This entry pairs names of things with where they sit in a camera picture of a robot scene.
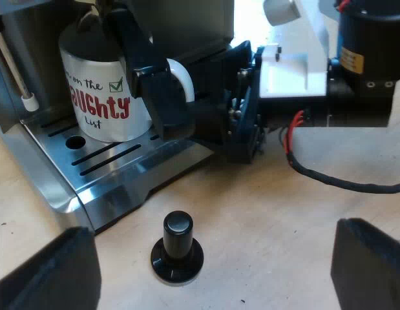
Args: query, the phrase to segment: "drip tray grate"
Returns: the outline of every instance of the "drip tray grate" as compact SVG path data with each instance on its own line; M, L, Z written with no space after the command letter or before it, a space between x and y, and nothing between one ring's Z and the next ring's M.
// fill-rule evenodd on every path
M84 134L74 114L55 115L41 115L46 123L23 125L75 192L96 231L212 154L189 140L164 142L153 129L132 141L105 143Z

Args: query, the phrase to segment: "black cable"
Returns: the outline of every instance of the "black cable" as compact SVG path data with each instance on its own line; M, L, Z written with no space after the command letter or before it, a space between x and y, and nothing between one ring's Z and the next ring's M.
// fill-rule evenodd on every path
M280 145L283 146L283 132L287 129L287 126L284 126L279 131L279 142Z
M334 178L333 176L327 176L323 173L307 169L303 167L296 159L293 154L293 151L290 149L290 141L288 143L288 153L286 157L288 159L288 163L291 168L293 168L296 172L307 176L311 179L317 180L327 185L339 187L341 189L347 189L349 191L354 192L365 192L369 194L397 194L400 192L400 183L395 185L376 185L376 184L362 184L362 183L355 183L351 181L346 181L338 178Z

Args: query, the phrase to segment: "espresso machine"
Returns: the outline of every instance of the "espresso machine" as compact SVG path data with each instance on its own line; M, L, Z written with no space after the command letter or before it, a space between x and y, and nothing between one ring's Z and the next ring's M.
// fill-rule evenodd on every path
M123 4L156 48L185 66L226 50L233 38L234 0ZM0 136L60 226L99 232L213 151L187 139L164 141L155 128L123 143L80 131L58 38L88 8L80 1L0 0L0 39L8 48L7 55L0 48ZM29 106L22 94L34 94L35 102ZM77 137L85 138L80 149Z
M333 59L317 5L262 0L281 36L253 53L249 41L229 46L234 0L0 0L0 135L61 226L96 232L214 152L251 163L267 128L283 128L298 173L351 191L400 192L400 184L326 176L293 154L295 127L385 127L400 98L400 0L337 0ZM77 32L97 23L114 43L132 97L143 98L153 122L143 136L104 143L80 131L58 49L71 23ZM299 36L305 45L295 44ZM167 58L188 70L194 101L178 95Z

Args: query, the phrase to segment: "red wire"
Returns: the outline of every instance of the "red wire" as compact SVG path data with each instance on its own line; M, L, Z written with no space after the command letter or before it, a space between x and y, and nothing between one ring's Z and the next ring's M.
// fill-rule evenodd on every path
M301 125L304 120L301 119L301 117L303 116L304 111L300 110L296 113L295 117L293 118L293 120L290 123L289 129L286 133L286 135L284 136L283 139L283 148L286 151L286 154L289 153L289 150L292 150L292 137L293 137L293 130L295 127L298 127L299 125Z
M293 130L295 129L295 127L298 127L298 126L302 125L303 123L304 123L304 120L298 121L297 124L294 126ZM293 130L291 131L291 138L289 141L290 150L293 150Z
M343 12L343 9L345 8L346 5L350 3L350 0L343 0L340 5L337 7L340 13Z

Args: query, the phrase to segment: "printed text on mug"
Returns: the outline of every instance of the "printed text on mug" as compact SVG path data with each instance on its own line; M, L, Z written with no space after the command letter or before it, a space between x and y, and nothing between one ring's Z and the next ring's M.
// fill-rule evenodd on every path
M98 115L100 118L105 119L126 119L129 117L129 108L131 105L131 98L118 98L117 101L113 97L109 97L106 104L100 103L96 96L84 93L82 90L73 88L69 85L72 95L72 102L75 106L79 107L83 113L89 112L92 115Z

